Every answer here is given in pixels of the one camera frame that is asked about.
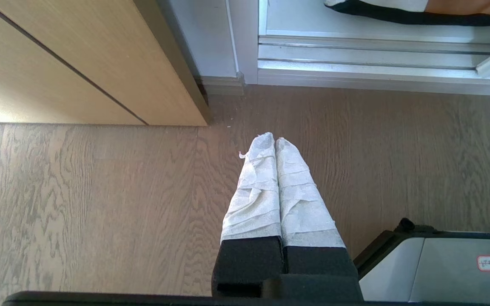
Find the label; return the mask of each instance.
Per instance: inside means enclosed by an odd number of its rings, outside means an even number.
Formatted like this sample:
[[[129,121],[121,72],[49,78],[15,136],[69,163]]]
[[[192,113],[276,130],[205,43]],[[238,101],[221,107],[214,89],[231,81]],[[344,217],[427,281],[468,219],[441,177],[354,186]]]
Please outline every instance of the label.
[[[478,256],[478,268],[480,271],[490,271],[490,255]]]

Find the hardwood floor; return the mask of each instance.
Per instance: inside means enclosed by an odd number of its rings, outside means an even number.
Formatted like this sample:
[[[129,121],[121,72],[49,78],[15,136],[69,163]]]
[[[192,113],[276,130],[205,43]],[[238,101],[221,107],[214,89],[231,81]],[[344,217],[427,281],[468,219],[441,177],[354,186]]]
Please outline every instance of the hardwood floor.
[[[285,137],[352,256],[401,217],[490,231],[490,96],[247,87],[209,127],[0,124],[0,303],[20,290],[209,295],[251,140]]]

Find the white tissue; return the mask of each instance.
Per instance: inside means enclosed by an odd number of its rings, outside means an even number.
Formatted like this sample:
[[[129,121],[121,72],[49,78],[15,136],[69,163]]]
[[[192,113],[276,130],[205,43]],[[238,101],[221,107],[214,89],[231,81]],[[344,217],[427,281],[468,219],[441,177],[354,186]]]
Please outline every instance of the white tissue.
[[[279,186],[273,135],[262,134],[251,143],[237,190],[222,221],[220,242],[227,239],[281,236]]]
[[[309,167],[284,138],[276,142],[276,162],[283,245],[345,248]]]

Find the gray panel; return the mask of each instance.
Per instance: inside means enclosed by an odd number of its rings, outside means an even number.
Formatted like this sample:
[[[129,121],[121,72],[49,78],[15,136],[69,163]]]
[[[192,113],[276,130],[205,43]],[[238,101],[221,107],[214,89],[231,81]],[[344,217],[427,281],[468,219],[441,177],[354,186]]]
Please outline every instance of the gray panel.
[[[364,300],[408,302],[412,292],[424,238],[409,238],[400,243],[360,279]]]
[[[490,303],[490,271],[480,270],[479,256],[490,256],[490,240],[425,239],[410,301]]]

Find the white wall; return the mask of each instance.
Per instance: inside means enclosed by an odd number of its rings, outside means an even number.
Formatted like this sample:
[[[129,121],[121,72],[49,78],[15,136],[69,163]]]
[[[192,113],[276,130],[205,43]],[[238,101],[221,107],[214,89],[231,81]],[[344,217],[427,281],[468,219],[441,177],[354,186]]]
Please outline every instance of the white wall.
[[[195,76],[235,77],[225,0],[158,0]]]

